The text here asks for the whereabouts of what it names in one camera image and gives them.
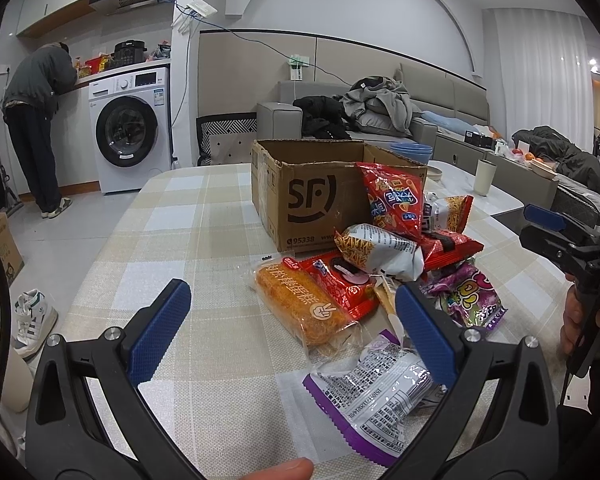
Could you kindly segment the right hand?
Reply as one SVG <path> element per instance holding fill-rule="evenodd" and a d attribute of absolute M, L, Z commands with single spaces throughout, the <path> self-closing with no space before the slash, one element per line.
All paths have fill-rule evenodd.
<path fill-rule="evenodd" d="M 578 337 L 583 324 L 584 307 L 576 296 L 576 286 L 571 285 L 568 289 L 565 310 L 562 315 L 562 328 L 560 329 L 560 346 L 562 352 L 569 356 L 576 348 Z M 600 328 L 600 310 L 596 316 L 597 326 Z"/>

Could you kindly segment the left hand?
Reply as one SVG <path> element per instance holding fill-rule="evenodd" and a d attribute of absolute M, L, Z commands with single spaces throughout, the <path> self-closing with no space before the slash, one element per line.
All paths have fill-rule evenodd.
<path fill-rule="evenodd" d="M 270 468 L 253 471 L 240 480 L 310 480 L 314 473 L 314 463 L 301 457 Z"/>

